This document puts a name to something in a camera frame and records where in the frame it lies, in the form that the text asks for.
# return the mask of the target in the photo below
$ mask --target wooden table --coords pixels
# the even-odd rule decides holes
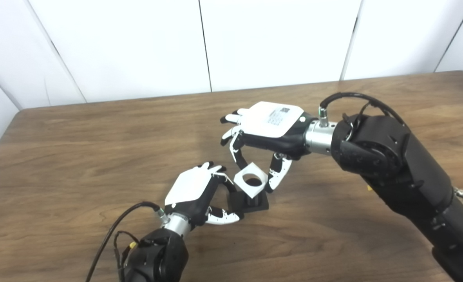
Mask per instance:
[[[393,107],[463,189],[463,72],[27,109],[0,141],[0,282],[83,281],[127,207],[162,204],[178,174],[204,161],[238,172],[219,145],[230,127],[221,116],[261,100],[315,114],[338,91]],[[335,102],[330,118],[363,103]],[[271,152],[246,148],[244,155],[268,168]],[[214,204],[225,197],[220,189]],[[239,223],[191,232],[182,281],[450,281],[416,228],[330,157],[294,162],[269,203]],[[143,236],[158,226],[146,209],[120,228]],[[110,244],[93,280],[116,278]]]

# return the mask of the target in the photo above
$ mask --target black robotic arm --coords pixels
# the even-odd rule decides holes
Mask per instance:
[[[329,103],[346,97],[368,103],[358,114],[329,122]],[[463,191],[452,186],[446,172],[393,109],[364,94],[336,93],[321,102],[319,118],[298,111],[296,117],[278,122],[291,124],[283,135],[268,138],[261,130],[255,132],[253,125],[267,122],[279,109],[294,106],[270,103],[265,114],[254,111],[256,105],[242,109],[240,118],[236,117],[240,112],[235,112],[221,119],[247,128],[247,132],[235,130],[243,135],[241,146],[273,150],[294,160],[312,152],[331,155],[344,171],[361,175],[391,210],[412,221],[434,246],[437,262],[454,281],[463,282],[463,204],[458,199],[463,199]],[[369,105],[384,115],[365,115]]]

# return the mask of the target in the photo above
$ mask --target robotic hand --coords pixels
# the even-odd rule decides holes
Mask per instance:
[[[346,97],[368,103],[358,114],[338,123],[328,121],[327,106]],[[364,114],[378,107],[383,116]],[[233,159],[246,165],[242,146],[272,150],[269,180],[274,189],[290,162],[311,152],[331,155],[344,170],[364,179],[391,210],[407,217],[432,243],[437,262],[463,282],[463,191],[450,178],[400,118],[383,102],[360,93],[336,93],[324,99],[319,118],[292,105],[259,102],[221,118],[237,124],[221,139],[229,140]]]
[[[92,277],[95,265],[116,225],[130,211],[139,206],[149,206],[160,216],[162,225],[138,240],[125,231],[117,232],[114,240],[117,269],[120,282],[178,282],[188,261],[184,239],[196,227],[209,224],[229,224],[244,218],[243,213],[230,212],[212,207],[210,201],[217,187],[223,184],[228,191],[236,192],[233,182],[224,173],[224,166],[213,166],[206,162],[179,175],[165,198],[165,212],[151,202],[142,202],[127,210],[113,224],[99,248],[89,275]],[[124,233],[133,239],[120,256],[117,237]]]
[[[291,162],[310,153],[305,146],[305,131],[316,120],[297,106],[259,102],[221,118],[221,123],[237,125],[222,136],[221,145],[230,141],[231,155],[240,169],[248,165],[242,156],[243,146],[273,151],[264,186],[271,193],[289,171]]]

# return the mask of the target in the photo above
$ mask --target robot finger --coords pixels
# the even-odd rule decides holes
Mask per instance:
[[[209,162],[205,162],[205,163],[203,163],[203,164],[199,164],[197,167],[198,167],[198,168],[205,168],[205,169],[208,169],[208,168],[210,168],[210,167],[213,166],[213,165],[214,165],[214,162],[209,161]]]
[[[284,179],[291,168],[292,159],[288,156],[280,153],[273,153],[271,157],[271,163],[269,165],[269,173],[268,173],[268,182],[264,186],[264,190],[268,193],[273,192],[280,182]]]
[[[221,123],[234,123],[237,125],[242,116],[238,114],[227,114],[226,116],[219,119]]]
[[[247,161],[242,156],[242,151],[240,150],[245,145],[244,140],[242,139],[242,134],[239,132],[233,136],[233,139],[230,142],[230,152],[233,157],[233,160],[243,170],[247,166]]]
[[[235,187],[235,184],[233,184],[233,181],[226,175],[225,173],[217,172],[214,173],[215,176],[219,179],[219,183],[223,184],[226,186],[226,189],[228,189],[228,192],[233,193],[237,191],[237,188]]]
[[[206,223],[223,225],[244,219],[242,212],[230,212],[225,209],[209,206],[209,214]]]
[[[249,109],[244,109],[244,108],[238,109],[238,110],[237,110],[237,114],[243,116],[244,114],[246,114],[246,112],[247,112],[248,110],[249,110]]]
[[[209,173],[216,173],[216,172],[220,172],[220,171],[223,171],[222,169],[224,168],[224,170],[226,170],[226,168],[224,166],[214,166],[214,167],[211,167],[212,165],[210,165],[209,167]]]
[[[224,146],[226,145],[226,143],[228,143],[228,141],[230,141],[233,136],[235,134],[237,134],[238,132],[240,132],[241,130],[241,127],[240,126],[237,126],[237,127],[232,127],[230,128],[225,134],[223,134],[223,136],[221,137],[221,146]]]

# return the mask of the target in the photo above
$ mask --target black joint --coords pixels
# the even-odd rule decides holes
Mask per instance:
[[[226,137],[225,139],[221,139],[221,142],[220,142],[221,146],[226,145],[226,144],[228,143],[228,141],[230,141],[230,139],[232,139],[231,136],[230,136],[230,137]]]
[[[245,217],[243,212],[235,212],[235,214],[239,217],[239,220],[243,220]]]

